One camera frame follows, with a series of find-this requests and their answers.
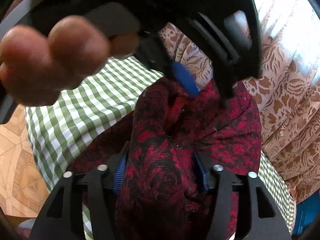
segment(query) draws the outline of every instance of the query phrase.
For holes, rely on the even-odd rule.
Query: floral patterned fabric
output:
[[[243,83],[260,111],[262,150],[299,203],[320,187],[320,20],[307,0],[255,4],[263,34],[262,78]],[[249,34],[242,14],[237,18]],[[160,34],[170,56],[204,87],[212,78],[208,57],[172,24]]]

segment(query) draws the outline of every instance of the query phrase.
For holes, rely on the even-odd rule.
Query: fingertip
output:
[[[117,35],[111,41],[111,55],[118,59],[127,58],[137,50],[139,41],[135,32]]]
[[[60,91],[41,90],[12,96],[18,104],[23,106],[52,106],[57,102]]]
[[[109,40],[81,16],[58,22],[49,33],[48,42],[55,60],[82,77],[101,69],[110,54]]]
[[[5,63],[1,63],[1,65],[0,65],[0,81],[2,84],[5,82],[6,76],[7,76],[7,67],[6,67]]]
[[[33,66],[46,59],[49,46],[46,37],[37,30],[29,26],[17,25],[4,35],[0,50],[1,61],[10,66]]]

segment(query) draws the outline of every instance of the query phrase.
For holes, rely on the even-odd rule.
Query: patterned floor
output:
[[[0,126],[0,206],[6,215],[36,217],[48,191],[29,146],[24,109]]]

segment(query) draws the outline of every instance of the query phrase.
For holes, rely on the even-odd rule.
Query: black mount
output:
[[[83,192],[87,194],[94,239],[119,239],[114,207],[109,205],[109,200],[115,197],[115,172],[121,157],[127,153],[128,143],[121,153],[88,173],[65,172],[42,207],[30,240],[84,240]],[[236,239],[291,239],[278,207],[255,172],[245,176],[233,174],[221,165],[213,165],[211,158],[202,153],[194,154],[194,160],[199,191],[217,196],[206,239],[226,239],[232,192],[239,194]]]
[[[110,38],[127,31],[142,33],[136,57],[148,69],[159,70],[172,79],[172,60],[163,42],[155,37],[171,22],[212,60],[221,98],[233,96],[235,82],[259,76],[262,42],[253,0],[42,0],[33,8],[24,8],[29,11],[17,21],[14,16],[19,6],[20,11],[23,8],[23,2],[0,24],[0,39],[15,24],[28,25],[48,35],[64,17],[83,15]],[[117,9],[108,7],[110,3],[121,4],[127,12],[121,17]],[[250,41],[236,24],[237,11],[246,15]],[[0,90],[0,109],[6,109],[3,117],[0,112],[0,123],[8,121],[15,108],[11,98],[5,100],[8,96]]]

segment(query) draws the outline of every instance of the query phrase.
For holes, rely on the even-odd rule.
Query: black clamp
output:
[[[87,173],[66,171],[44,203],[32,228],[30,240],[85,240],[82,195],[87,193],[88,209],[95,240],[119,239],[110,200],[123,185],[129,142]]]
[[[169,57],[158,33],[139,32],[140,45],[134,56],[148,70],[162,72],[169,80],[174,80],[173,60]]]
[[[211,227],[206,239],[225,240],[231,211],[232,192],[239,194],[235,239],[291,240],[288,228],[271,194],[257,173],[231,173],[211,156],[195,153],[199,190],[216,195]]]

